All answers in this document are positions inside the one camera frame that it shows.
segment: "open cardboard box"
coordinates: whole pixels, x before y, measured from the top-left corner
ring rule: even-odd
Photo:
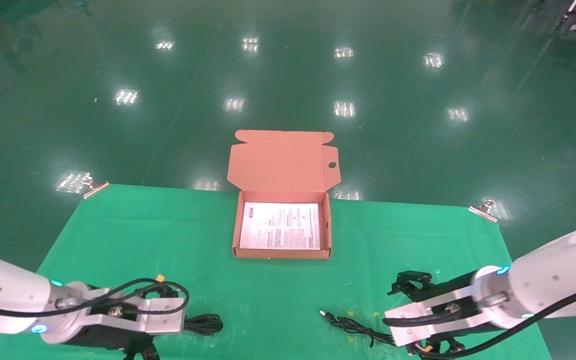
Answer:
[[[228,181],[238,187],[232,251],[238,258],[328,259],[332,219],[328,189],[341,182],[332,132],[238,130],[230,149]],[[320,249],[241,248],[244,203],[317,203]]]

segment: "green tablecloth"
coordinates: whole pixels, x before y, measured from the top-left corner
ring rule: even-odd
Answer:
[[[331,259],[236,259],[236,203],[235,193],[110,185],[80,203],[39,273],[102,287],[162,274],[189,290],[187,316],[221,315],[224,330],[213,337],[157,338],[162,360],[400,360],[409,358],[402,348],[370,348],[368,337],[329,326],[319,311],[387,333],[383,312],[408,301],[386,296],[398,272],[446,281],[510,262],[498,226],[466,208],[348,200],[331,200]],[[492,336],[461,341],[471,347]],[[119,351],[45,344],[30,333],[0,335],[0,360],[121,358]],[[471,359],[550,356],[532,326]]]

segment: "box lid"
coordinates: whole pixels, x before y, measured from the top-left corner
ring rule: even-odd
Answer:
[[[341,182],[332,132],[238,130],[228,181],[242,191],[326,192]]]

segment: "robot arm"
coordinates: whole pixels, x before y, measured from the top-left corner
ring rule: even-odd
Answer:
[[[151,284],[121,292],[144,282]],[[148,292],[159,297],[146,299]],[[0,260],[0,333],[29,331],[48,344],[121,349],[126,359],[142,354],[145,360],[158,360],[153,339],[183,331],[188,299],[188,291],[174,282],[142,278],[117,289],[83,282],[62,285]],[[213,333],[222,328],[214,317]]]
[[[538,320],[528,319],[541,318],[549,307],[576,295],[576,231],[509,266],[485,266],[436,285],[430,280],[429,273],[405,271],[393,284],[389,295],[403,292],[413,301],[385,313],[396,346],[422,349],[421,340],[436,344],[471,333],[523,328],[522,323]],[[420,283],[421,289],[412,283]],[[576,316],[576,300],[548,313],[549,318]]]
[[[0,309],[42,312],[48,305],[51,282],[36,273],[0,260]],[[36,317],[0,316],[0,333],[29,331]]]

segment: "green floor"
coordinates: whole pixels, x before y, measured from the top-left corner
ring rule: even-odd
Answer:
[[[55,191],[65,171],[234,191],[242,128],[334,132],[337,198],[493,199],[521,256],[576,229],[576,33],[553,32],[567,6],[0,0],[0,258],[41,264],[80,201]],[[119,89],[136,102],[117,105]],[[540,327],[555,360],[576,359],[576,318]]]

